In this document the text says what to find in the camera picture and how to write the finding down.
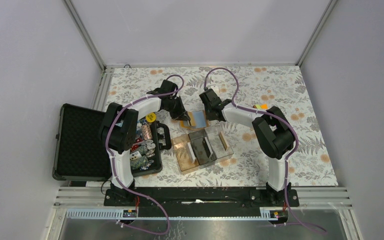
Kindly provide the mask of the tan leather card holder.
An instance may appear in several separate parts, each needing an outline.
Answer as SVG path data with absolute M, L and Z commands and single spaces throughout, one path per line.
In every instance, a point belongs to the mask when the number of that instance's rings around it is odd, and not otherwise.
M 208 120 L 206 119 L 206 114 L 204 110 L 194 112 L 188 111 L 188 114 L 190 116 L 190 125 L 196 127 L 195 129 L 188 130 L 200 130 L 210 126 Z

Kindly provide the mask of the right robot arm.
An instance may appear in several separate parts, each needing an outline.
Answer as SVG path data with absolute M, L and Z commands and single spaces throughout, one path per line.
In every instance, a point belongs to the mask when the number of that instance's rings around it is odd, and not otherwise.
M 253 128 L 258 144 L 269 158 L 267 201 L 273 206 L 281 205 L 287 194 L 286 161 L 292 154 L 298 137 L 280 108 L 273 106 L 264 111 L 235 104 L 231 99 L 221 100 L 213 89 L 207 88 L 199 95 L 209 121 L 232 122 Z

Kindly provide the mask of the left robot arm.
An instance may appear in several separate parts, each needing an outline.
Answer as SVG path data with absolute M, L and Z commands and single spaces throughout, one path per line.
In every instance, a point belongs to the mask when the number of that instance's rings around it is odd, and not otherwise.
M 168 79 L 160 87 L 125 105 L 112 102 L 107 106 L 98 136 L 110 159 L 111 183 L 119 188 L 116 199 L 124 206 L 132 204 L 135 192 L 130 164 L 130 151 L 135 143 L 139 119 L 161 110 L 169 112 L 174 120 L 189 120 L 178 92 L 183 88 Z

